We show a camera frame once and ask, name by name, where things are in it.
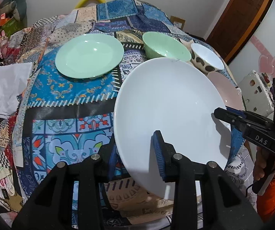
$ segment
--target pink plate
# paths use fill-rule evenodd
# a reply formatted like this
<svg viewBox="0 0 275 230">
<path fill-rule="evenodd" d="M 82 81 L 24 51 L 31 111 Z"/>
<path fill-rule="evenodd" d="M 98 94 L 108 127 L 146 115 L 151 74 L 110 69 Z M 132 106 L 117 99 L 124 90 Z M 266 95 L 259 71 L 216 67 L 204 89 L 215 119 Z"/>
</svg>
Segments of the pink plate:
<svg viewBox="0 0 275 230">
<path fill-rule="evenodd" d="M 221 95 L 225 106 L 229 106 L 237 110 L 242 110 L 241 95 L 224 75 L 218 72 L 210 72 L 208 73 L 207 77 Z"/>
</svg>

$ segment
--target person's hand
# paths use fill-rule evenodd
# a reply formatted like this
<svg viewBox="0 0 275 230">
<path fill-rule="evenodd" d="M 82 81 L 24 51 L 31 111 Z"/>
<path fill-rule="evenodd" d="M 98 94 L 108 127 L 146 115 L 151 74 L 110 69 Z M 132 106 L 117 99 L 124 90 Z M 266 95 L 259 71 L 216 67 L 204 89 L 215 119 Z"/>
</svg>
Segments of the person's hand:
<svg viewBox="0 0 275 230">
<path fill-rule="evenodd" d="M 255 181 L 260 180 L 260 178 L 264 177 L 264 171 L 263 169 L 266 167 L 266 159 L 261 153 L 262 148 L 257 147 L 257 154 L 256 154 L 256 161 L 253 171 L 253 177 Z"/>
</svg>

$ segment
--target orange sleeve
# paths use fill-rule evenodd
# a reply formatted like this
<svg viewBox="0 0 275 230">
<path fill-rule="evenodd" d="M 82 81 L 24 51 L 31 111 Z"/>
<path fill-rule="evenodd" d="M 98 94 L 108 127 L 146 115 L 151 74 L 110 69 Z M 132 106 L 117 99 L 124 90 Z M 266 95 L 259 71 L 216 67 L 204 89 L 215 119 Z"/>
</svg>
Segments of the orange sleeve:
<svg viewBox="0 0 275 230">
<path fill-rule="evenodd" d="M 270 182 L 262 196 L 258 195 L 257 212 L 264 222 L 275 212 L 275 179 Z"/>
</svg>

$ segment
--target pink bunny toy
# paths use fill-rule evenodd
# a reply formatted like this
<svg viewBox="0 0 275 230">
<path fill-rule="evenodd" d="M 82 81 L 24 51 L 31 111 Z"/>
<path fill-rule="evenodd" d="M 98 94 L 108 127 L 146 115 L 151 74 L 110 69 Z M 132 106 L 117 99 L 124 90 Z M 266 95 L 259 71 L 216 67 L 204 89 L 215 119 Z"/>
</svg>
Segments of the pink bunny toy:
<svg viewBox="0 0 275 230">
<path fill-rule="evenodd" d="M 4 30 L 2 30 L 0 35 L 0 57 L 5 59 L 8 45 L 8 37 L 5 36 Z"/>
</svg>

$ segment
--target green plate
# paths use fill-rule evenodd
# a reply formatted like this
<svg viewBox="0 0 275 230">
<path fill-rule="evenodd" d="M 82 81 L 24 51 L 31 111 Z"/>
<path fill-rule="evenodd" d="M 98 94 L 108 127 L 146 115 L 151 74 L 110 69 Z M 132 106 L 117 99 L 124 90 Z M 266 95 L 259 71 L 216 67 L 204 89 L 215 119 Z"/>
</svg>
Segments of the green plate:
<svg viewBox="0 0 275 230">
<path fill-rule="evenodd" d="M 65 76 L 77 79 L 101 76 L 115 68 L 124 56 L 119 40 L 106 34 L 84 34 L 65 43 L 55 65 Z"/>
<path fill-rule="evenodd" d="M 184 62 L 191 60 L 190 51 L 178 40 L 159 32 L 143 34 L 144 49 L 148 58 L 167 57 L 180 59 Z"/>
</svg>

